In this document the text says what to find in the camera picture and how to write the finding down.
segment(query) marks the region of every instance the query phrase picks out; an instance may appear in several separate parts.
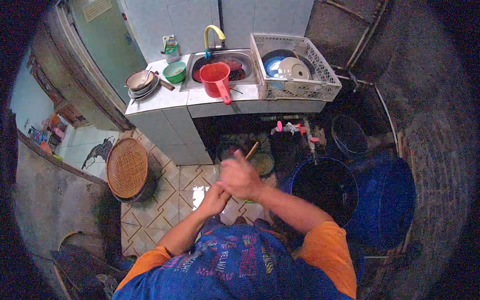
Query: doorway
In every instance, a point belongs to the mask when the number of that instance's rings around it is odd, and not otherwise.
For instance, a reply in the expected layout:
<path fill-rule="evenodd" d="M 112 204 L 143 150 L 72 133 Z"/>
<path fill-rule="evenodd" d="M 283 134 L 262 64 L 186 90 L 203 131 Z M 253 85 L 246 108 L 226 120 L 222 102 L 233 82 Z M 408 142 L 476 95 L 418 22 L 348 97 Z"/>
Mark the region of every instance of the doorway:
<path fill-rule="evenodd" d="M 103 76 L 128 105 L 129 75 L 147 66 L 115 0 L 68 0 L 70 19 Z"/>

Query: hand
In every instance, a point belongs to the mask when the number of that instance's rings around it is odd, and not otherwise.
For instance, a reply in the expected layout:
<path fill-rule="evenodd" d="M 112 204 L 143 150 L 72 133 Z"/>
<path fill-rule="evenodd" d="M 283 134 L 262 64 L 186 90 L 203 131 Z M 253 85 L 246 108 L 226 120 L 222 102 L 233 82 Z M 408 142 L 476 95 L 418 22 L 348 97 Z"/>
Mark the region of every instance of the hand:
<path fill-rule="evenodd" d="M 198 211 L 204 216 L 209 217 L 221 213 L 231 194 L 224 191 L 217 183 L 212 185 L 205 194 Z"/>
<path fill-rule="evenodd" d="M 234 159 L 222 161 L 220 181 L 217 184 L 236 197 L 257 202 L 264 188 L 263 182 L 255 169 L 245 161 L 240 150 L 233 155 Z"/>

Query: white tiled counter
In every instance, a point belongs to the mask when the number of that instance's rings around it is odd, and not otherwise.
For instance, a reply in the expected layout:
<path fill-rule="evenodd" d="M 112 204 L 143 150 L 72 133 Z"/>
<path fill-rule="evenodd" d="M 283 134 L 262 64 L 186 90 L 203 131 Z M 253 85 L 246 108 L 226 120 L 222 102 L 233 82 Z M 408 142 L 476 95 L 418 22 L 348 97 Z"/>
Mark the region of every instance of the white tiled counter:
<path fill-rule="evenodd" d="M 182 55 L 187 63 L 190 54 Z M 148 64 L 147 69 L 162 71 L 165 60 Z M 232 105 L 225 105 L 221 98 L 209 97 L 203 88 L 180 92 L 181 84 L 174 84 L 175 90 L 161 87 L 141 102 L 130 100 L 126 117 L 166 156 L 177 165 L 211 165 L 204 143 L 197 132 L 192 118 L 233 115 Z M 230 91 L 237 113 L 277 112 L 320 112 L 326 102 L 318 100 L 260 100 L 256 84 L 241 84 Z"/>

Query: orange sleeve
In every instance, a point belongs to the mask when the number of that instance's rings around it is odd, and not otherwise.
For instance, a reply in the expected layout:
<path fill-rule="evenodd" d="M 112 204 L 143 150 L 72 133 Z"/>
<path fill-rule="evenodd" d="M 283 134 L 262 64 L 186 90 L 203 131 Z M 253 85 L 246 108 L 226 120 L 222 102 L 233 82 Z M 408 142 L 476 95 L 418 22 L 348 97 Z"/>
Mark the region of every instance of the orange sleeve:
<path fill-rule="evenodd" d="M 121 289 L 124 285 L 127 284 L 132 278 L 147 271 L 150 271 L 152 268 L 163 265 L 166 261 L 172 258 L 165 247 L 155 247 L 153 250 L 146 252 L 144 255 L 140 256 L 133 267 L 130 269 L 125 278 L 120 282 L 116 291 Z"/>
<path fill-rule="evenodd" d="M 299 257 L 324 271 L 340 292 L 356 299 L 357 279 L 346 234 L 335 222 L 323 222 L 307 233 Z"/>

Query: blue t-shirt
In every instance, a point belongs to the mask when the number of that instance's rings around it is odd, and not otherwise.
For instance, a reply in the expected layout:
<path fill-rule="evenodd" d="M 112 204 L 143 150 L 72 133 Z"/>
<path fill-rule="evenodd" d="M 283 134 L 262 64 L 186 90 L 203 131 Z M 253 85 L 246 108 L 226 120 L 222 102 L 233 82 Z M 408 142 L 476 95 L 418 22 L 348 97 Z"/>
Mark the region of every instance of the blue t-shirt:
<path fill-rule="evenodd" d="M 270 232 L 242 224 L 202 236 L 191 254 L 135 276 L 113 295 L 125 299 L 351 299 Z"/>

